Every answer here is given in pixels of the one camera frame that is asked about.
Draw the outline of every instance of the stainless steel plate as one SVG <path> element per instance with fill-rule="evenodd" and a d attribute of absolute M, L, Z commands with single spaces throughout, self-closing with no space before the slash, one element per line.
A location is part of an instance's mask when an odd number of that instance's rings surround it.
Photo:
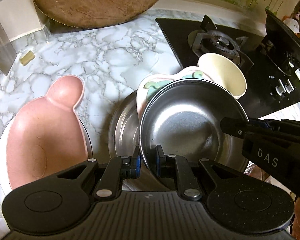
<path fill-rule="evenodd" d="M 138 145 L 139 119 L 136 95 L 137 91 L 134 91 L 127 96 L 111 119 L 108 135 L 108 147 L 111 158 L 122 155 L 132 156 L 135 147 Z M 144 163 L 141 165 L 140 178 L 125 179 L 122 189 L 134 191 L 168 190 L 150 173 Z"/>
<path fill-rule="evenodd" d="M 244 172 L 243 140 L 224 134 L 223 117 L 248 120 L 242 106 L 219 85 L 198 79 L 178 80 L 159 90 L 148 102 L 140 122 L 143 160 L 155 174 L 155 147 L 166 155 L 197 162 L 209 158 Z"/>

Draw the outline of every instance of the white marble surface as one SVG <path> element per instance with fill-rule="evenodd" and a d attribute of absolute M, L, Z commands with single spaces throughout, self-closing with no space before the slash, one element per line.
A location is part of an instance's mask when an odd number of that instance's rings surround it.
<path fill-rule="evenodd" d="M 137 89 L 145 76 L 181 70 L 155 22 L 157 17 L 202 20 L 202 15 L 197 14 L 148 10 L 118 26 L 54 34 L 48 42 L 38 44 L 32 34 L 21 40 L 25 47 L 9 75 L 6 77 L 0 71 L 0 136 L 25 103 L 44 95 L 58 77 L 73 74 L 85 84 L 84 98 L 77 112 L 88 130 L 94 156 L 101 163 L 107 162 L 108 126 L 118 104 Z M 249 31 L 246 26 L 213 20 Z M 19 59 L 29 50 L 36 58 L 23 66 Z M 267 117 L 300 120 L 300 103 Z M 3 198 L 0 186 L 0 238 L 8 232 L 1 212 Z"/>

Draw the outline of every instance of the metal bowl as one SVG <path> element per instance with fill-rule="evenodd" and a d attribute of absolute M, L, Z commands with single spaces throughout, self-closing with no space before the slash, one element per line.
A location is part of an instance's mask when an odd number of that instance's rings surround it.
<path fill-rule="evenodd" d="M 159 90 L 148 102 L 140 121 L 143 160 L 155 175 L 155 147 L 165 155 L 182 155 L 189 162 L 209 158 L 244 172 L 243 140 L 224 134 L 220 121 L 232 117 L 248 121 L 235 97 L 206 80 L 182 79 Z"/>

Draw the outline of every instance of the black pan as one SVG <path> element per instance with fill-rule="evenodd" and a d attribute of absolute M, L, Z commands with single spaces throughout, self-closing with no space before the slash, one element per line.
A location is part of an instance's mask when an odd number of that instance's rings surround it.
<path fill-rule="evenodd" d="M 266 10 L 266 32 L 269 40 L 282 52 L 291 53 L 300 62 L 300 39 L 271 11 Z"/>

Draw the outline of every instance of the pink bear-shaped plate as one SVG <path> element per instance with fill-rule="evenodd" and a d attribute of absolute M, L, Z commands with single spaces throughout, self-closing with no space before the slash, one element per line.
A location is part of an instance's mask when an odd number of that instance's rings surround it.
<path fill-rule="evenodd" d="M 45 96 L 30 101 L 17 113 L 7 142 L 12 189 L 87 160 L 83 129 L 74 111 L 83 94 L 80 78 L 64 76 Z"/>

